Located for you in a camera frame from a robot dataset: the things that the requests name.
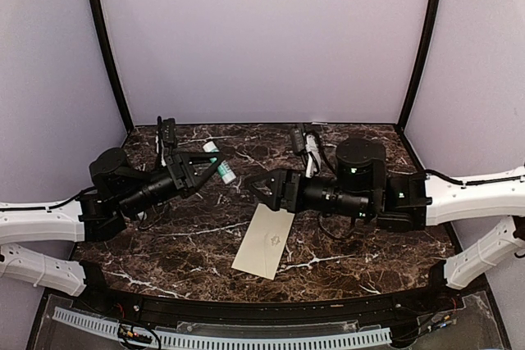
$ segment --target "white slotted strip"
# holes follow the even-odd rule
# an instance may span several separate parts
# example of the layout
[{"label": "white slotted strip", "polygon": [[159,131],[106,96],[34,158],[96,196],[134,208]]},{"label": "white slotted strip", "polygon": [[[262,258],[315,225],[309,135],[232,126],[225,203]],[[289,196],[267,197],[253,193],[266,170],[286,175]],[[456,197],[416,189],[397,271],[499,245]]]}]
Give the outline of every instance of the white slotted strip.
[{"label": "white slotted strip", "polygon": [[[53,319],[103,338],[118,340],[116,333],[119,323],[117,320],[88,316],[84,313],[61,307],[55,308]],[[151,338],[151,334],[142,328],[135,328],[135,332]],[[155,330],[155,333],[161,339],[162,348],[166,350],[343,350],[369,348],[392,342],[389,328],[351,334],[294,339],[213,338],[176,334],[161,330]],[[155,340],[152,341],[149,347],[157,347]]]}]

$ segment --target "white wall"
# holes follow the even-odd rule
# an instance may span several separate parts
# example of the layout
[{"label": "white wall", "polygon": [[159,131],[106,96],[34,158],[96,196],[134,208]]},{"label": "white wall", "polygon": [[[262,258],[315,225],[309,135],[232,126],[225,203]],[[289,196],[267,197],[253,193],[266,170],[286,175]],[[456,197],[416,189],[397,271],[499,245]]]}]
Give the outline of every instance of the white wall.
[{"label": "white wall", "polygon": [[[0,0],[0,201],[68,198],[125,131],[89,0]],[[66,257],[69,243],[26,244]],[[41,289],[0,279],[0,348],[25,348]]]},{"label": "white wall", "polygon": [[137,124],[396,122],[427,0],[103,0]]},{"label": "white wall", "polygon": [[[407,135],[426,167],[474,175],[525,159],[525,0],[441,0]],[[464,247],[494,220],[455,228]],[[514,348],[525,343],[525,264],[488,273]]]}]

